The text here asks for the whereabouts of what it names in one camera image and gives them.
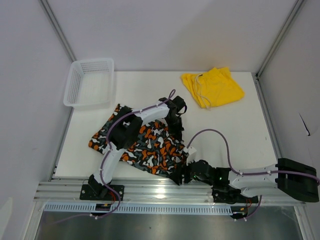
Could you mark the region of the aluminium corner post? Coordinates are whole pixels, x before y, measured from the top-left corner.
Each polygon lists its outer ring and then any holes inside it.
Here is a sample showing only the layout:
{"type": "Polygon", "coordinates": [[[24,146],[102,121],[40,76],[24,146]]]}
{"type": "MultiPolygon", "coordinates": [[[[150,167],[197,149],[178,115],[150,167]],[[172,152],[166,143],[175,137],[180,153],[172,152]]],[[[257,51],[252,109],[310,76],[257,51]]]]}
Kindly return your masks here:
{"type": "Polygon", "coordinates": [[[48,0],[39,0],[38,1],[44,14],[46,15],[53,31],[55,32],[63,50],[65,51],[66,56],[71,62],[76,61],[76,56],[74,54],[74,51],[71,48],[71,45],[69,44],[60,24],[59,21],[54,13],[54,11],[51,8],[51,5],[48,0]]]}
{"type": "Polygon", "coordinates": [[[296,18],[300,14],[301,10],[303,9],[304,5],[306,4],[307,0],[296,0],[291,8],[288,16],[286,17],[284,23],[282,24],[279,32],[277,33],[271,47],[269,48],[265,58],[263,59],[261,65],[259,66],[257,72],[255,73],[255,77],[259,80],[262,76],[263,72],[271,62],[272,58],[276,54],[277,50],[281,46],[282,42],[286,38],[288,32],[290,31],[291,27],[293,26],[296,18]]]}

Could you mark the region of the aluminium corner post left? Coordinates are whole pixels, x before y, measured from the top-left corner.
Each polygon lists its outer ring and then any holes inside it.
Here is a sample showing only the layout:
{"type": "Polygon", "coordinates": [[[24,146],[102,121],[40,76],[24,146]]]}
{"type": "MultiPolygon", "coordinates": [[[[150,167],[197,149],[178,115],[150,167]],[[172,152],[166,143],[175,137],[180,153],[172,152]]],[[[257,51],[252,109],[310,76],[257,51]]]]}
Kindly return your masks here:
{"type": "Polygon", "coordinates": [[[39,0],[38,1],[44,14],[46,15],[53,31],[55,32],[63,50],[65,51],[66,56],[71,62],[76,61],[76,56],[74,54],[74,51],[71,48],[71,45],[69,44],[60,24],[59,21],[54,13],[54,11],[51,8],[51,5],[48,0],[39,0]]]}

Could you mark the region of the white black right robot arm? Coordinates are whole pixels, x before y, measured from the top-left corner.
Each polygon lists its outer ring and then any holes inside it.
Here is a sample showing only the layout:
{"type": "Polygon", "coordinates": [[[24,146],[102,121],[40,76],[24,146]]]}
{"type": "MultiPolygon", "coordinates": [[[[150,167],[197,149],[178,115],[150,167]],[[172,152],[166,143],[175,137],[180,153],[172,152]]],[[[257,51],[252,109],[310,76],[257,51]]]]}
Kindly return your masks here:
{"type": "Polygon", "coordinates": [[[170,175],[177,185],[192,180],[211,186],[215,203],[238,204],[259,196],[283,193],[300,202],[317,203],[319,179],[315,168],[280,158],[276,164],[247,170],[232,171],[229,167],[212,167],[205,160],[192,161],[170,175]]]}

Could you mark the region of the aluminium corner post right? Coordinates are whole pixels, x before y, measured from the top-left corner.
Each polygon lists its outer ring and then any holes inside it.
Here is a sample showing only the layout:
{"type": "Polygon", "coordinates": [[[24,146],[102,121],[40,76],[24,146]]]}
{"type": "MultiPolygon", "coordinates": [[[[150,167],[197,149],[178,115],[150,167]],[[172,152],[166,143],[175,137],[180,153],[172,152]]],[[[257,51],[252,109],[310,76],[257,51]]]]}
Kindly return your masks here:
{"type": "Polygon", "coordinates": [[[271,47],[269,48],[265,58],[263,59],[261,65],[259,66],[257,72],[255,73],[255,77],[259,80],[262,76],[263,72],[271,62],[272,58],[276,54],[277,50],[281,46],[282,42],[286,38],[288,32],[290,31],[291,27],[293,26],[296,18],[300,14],[301,10],[303,9],[304,5],[306,4],[307,0],[296,0],[291,8],[288,16],[286,17],[284,23],[282,24],[279,32],[277,33],[271,47]]]}

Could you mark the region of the white plastic basket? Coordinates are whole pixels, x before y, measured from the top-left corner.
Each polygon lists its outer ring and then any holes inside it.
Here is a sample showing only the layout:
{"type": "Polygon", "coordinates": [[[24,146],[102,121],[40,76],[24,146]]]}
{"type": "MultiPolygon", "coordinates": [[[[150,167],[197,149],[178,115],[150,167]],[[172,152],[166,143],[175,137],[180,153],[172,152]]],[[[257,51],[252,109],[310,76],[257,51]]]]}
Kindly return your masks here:
{"type": "Polygon", "coordinates": [[[114,67],[111,58],[74,61],[69,68],[63,104],[74,109],[107,108],[114,96],[114,67]]]}

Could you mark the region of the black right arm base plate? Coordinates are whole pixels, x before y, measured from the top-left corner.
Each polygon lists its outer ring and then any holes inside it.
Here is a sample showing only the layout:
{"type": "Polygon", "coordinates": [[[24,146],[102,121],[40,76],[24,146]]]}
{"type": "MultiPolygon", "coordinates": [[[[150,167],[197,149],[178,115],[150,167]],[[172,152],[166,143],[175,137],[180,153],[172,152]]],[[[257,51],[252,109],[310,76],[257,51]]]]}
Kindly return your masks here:
{"type": "Polygon", "coordinates": [[[223,204],[246,204],[252,203],[257,204],[259,202],[259,198],[257,196],[254,197],[246,197],[241,195],[240,190],[231,190],[228,192],[222,192],[216,189],[212,190],[212,197],[215,203],[223,203],[223,204]]]}

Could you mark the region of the camouflage patterned shorts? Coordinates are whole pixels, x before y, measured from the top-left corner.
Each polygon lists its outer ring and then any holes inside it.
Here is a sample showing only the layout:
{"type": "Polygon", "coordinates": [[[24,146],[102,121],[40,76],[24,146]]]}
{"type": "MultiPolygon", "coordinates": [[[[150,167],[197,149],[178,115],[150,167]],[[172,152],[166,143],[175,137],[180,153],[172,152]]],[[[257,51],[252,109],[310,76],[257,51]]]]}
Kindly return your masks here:
{"type": "Polygon", "coordinates": [[[170,178],[177,165],[186,164],[184,148],[182,135],[170,135],[166,118],[165,122],[157,119],[140,128],[137,140],[120,160],[152,175],[170,178]]]}

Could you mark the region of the yellow shorts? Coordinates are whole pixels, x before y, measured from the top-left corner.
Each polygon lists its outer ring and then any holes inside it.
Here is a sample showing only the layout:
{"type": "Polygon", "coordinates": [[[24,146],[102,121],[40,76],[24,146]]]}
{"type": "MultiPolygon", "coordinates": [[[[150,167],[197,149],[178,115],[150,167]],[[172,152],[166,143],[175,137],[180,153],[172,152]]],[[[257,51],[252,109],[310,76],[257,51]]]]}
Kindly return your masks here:
{"type": "Polygon", "coordinates": [[[244,90],[233,79],[229,68],[214,67],[206,72],[183,73],[180,76],[183,85],[190,92],[195,102],[196,99],[193,90],[195,74],[202,74],[202,76],[199,77],[200,83],[202,84],[202,93],[210,100],[211,108],[231,104],[245,97],[244,90]]]}

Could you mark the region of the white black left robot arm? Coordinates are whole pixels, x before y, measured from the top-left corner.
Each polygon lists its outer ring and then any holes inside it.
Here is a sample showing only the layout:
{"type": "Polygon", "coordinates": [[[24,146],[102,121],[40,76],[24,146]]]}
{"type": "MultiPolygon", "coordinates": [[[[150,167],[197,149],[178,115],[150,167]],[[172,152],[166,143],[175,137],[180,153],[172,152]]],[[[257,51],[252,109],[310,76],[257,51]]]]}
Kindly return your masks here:
{"type": "Polygon", "coordinates": [[[188,157],[181,118],[186,111],[187,105],[180,96],[160,98],[141,110],[118,104],[88,143],[104,157],[98,171],[83,184],[80,199],[121,199],[124,187],[111,184],[119,162],[181,185],[188,157]]]}

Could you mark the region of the cream shorts drawstring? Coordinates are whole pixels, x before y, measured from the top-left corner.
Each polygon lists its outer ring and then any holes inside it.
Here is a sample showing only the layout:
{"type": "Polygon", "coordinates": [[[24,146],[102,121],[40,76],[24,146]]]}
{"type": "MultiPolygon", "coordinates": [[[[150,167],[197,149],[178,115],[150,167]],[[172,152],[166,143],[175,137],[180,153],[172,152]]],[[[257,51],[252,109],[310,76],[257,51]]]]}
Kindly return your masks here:
{"type": "Polygon", "coordinates": [[[202,74],[198,73],[194,75],[193,79],[193,92],[195,100],[201,108],[209,110],[211,108],[211,101],[202,93],[202,84],[200,83],[200,77],[202,74]]]}

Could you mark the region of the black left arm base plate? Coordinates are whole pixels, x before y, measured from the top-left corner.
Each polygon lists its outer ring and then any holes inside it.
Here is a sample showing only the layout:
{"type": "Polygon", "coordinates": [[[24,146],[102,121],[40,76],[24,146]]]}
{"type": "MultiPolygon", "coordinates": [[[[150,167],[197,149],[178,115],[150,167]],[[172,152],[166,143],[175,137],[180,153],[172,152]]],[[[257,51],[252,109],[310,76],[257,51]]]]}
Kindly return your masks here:
{"type": "Polygon", "coordinates": [[[112,190],[102,187],[101,191],[94,191],[93,188],[89,184],[84,184],[81,187],[80,191],[80,200],[88,200],[88,201],[118,201],[119,198],[116,196],[115,192],[117,192],[120,196],[120,200],[123,200],[125,186],[124,185],[110,185],[112,190]]]}

